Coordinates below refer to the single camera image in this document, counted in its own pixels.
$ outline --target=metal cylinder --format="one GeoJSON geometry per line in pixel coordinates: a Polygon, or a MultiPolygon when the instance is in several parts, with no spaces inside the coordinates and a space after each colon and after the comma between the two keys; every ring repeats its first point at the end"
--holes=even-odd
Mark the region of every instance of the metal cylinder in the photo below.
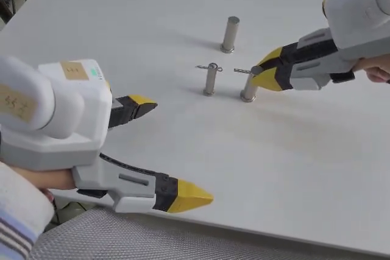
{"type": "Polygon", "coordinates": [[[223,53],[232,53],[234,51],[234,42],[237,36],[238,25],[238,17],[231,16],[227,19],[224,42],[221,44],[221,51],[223,53]]]}
{"type": "Polygon", "coordinates": [[[214,95],[214,87],[215,87],[215,78],[218,72],[218,65],[215,63],[210,63],[207,69],[207,77],[206,77],[206,87],[203,90],[205,96],[214,95]]]}
{"type": "Polygon", "coordinates": [[[251,103],[256,99],[256,92],[257,92],[257,86],[252,85],[250,82],[254,75],[251,73],[248,76],[248,79],[245,84],[245,88],[241,91],[240,93],[240,98],[243,100],[245,103],[251,103]]]}

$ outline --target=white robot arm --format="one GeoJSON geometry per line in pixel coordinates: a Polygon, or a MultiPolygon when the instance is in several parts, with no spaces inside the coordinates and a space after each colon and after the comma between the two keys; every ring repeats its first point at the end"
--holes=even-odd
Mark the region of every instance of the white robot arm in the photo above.
{"type": "Polygon", "coordinates": [[[277,48],[251,70],[273,91],[321,90],[348,82],[359,59],[390,54],[390,0],[324,0],[329,27],[277,48]]]}
{"type": "Polygon", "coordinates": [[[119,213],[177,213],[213,201],[192,183],[129,166],[101,153],[109,128],[157,106],[142,96],[113,99],[94,60],[40,65],[0,58],[0,157],[29,170],[71,169],[78,192],[108,194],[119,213]]]}

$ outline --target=small metal wire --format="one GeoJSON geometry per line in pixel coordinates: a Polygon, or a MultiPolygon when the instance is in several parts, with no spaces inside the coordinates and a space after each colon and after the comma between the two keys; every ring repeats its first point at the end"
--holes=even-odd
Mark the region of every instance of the small metal wire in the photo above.
{"type": "Polygon", "coordinates": [[[238,68],[235,68],[234,72],[243,73],[243,74],[250,74],[250,70],[244,70],[244,69],[238,69],[238,68]]]}
{"type": "MultiPolygon", "coordinates": [[[[195,66],[196,68],[199,68],[199,69],[210,69],[210,68],[213,68],[213,65],[212,64],[215,64],[215,63],[210,63],[208,66],[201,66],[201,65],[198,65],[198,66],[195,66]]],[[[218,72],[222,72],[223,71],[223,68],[222,67],[217,67],[217,71],[218,72]]]]}

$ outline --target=gray mesh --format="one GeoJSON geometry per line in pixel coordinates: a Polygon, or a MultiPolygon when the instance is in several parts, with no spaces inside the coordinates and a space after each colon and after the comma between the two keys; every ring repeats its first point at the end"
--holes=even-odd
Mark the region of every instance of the gray mesh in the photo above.
{"type": "Polygon", "coordinates": [[[94,208],[43,234],[31,259],[374,260],[314,245],[94,208]]]}

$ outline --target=finger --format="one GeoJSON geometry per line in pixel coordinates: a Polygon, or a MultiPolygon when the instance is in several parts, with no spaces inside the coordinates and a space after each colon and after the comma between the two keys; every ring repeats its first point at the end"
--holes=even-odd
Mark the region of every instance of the finger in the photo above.
{"type": "Polygon", "coordinates": [[[390,54],[382,55],[374,58],[364,58],[359,60],[356,66],[353,68],[354,71],[359,71],[362,69],[378,67],[386,72],[390,72],[390,54]]]}
{"type": "Polygon", "coordinates": [[[387,80],[381,79],[380,77],[377,77],[376,75],[373,75],[371,73],[367,72],[367,77],[370,81],[375,82],[375,83],[385,83],[387,80]]]}
{"type": "Polygon", "coordinates": [[[388,72],[386,72],[378,67],[368,68],[365,70],[367,73],[369,73],[373,76],[379,77],[379,78],[383,79],[384,81],[390,80],[390,73],[388,73],[388,72]]]}
{"type": "Polygon", "coordinates": [[[54,201],[54,196],[48,189],[41,189],[41,192],[46,196],[47,199],[49,199],[50,202],[54,201]]]}

